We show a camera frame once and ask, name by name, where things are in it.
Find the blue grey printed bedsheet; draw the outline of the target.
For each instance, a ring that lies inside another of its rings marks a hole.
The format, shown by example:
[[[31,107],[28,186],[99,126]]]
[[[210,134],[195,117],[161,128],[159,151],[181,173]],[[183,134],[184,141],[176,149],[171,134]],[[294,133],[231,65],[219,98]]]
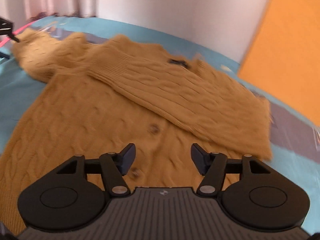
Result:
[[[55,38],[71,32],[86,33],[89,41],[100,43],[118,33],[139,42],[159,43],[173,54],[191,57],[200,53],[215,68],[231,77],[239,64],[215,51],[160,31],[101,18],[45,17],[32,24]],[[13,59],[1,59],[1,148],[5,148],[22,114],[44,89]],[[319,231],[319,129],[291,107],[269,96],[274,124],[271,130],[273,159],[270,166],[302,187],[310,197],[310,211],[303,227]]]

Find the pink mattress edge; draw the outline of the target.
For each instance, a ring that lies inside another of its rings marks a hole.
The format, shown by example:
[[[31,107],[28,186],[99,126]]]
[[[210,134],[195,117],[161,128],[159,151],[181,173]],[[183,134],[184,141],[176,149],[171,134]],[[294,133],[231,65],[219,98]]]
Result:
[[[35,21],[31,21],[30,23],[20,27],[19,29],[17,29],[16,31],[13,32],[14,35],[18,35],[20,34],[22,31],[24,31],[24,29],[26,29],[27,27],[31,26]],[[7,42],[9,42],[10,38],[6,37],[3,40],[1,40],[0,42],[0,47],[3,47]]]

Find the orange headboard panel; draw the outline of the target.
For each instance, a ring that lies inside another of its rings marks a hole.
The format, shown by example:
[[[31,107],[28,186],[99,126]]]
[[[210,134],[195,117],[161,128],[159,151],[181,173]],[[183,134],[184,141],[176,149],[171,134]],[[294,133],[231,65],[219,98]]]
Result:
[[[238,77],[319,126],[319,0],[269,0]]]

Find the mustard cable-knit sweater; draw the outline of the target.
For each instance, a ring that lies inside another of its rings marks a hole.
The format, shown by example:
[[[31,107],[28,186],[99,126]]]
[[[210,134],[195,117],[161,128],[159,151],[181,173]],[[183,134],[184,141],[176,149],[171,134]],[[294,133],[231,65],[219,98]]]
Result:
[[[57,40],[26,29],[12,46],[19,66],[45,88],[25,111],[1,156],[1,221],[24,229],[17,198],[76,154],[97,158],[136,146],[130,189],[198,187],[190,148],[240,159],[272,158],[265,98],[199,58],[117,35],[91,44],[83,33]]]

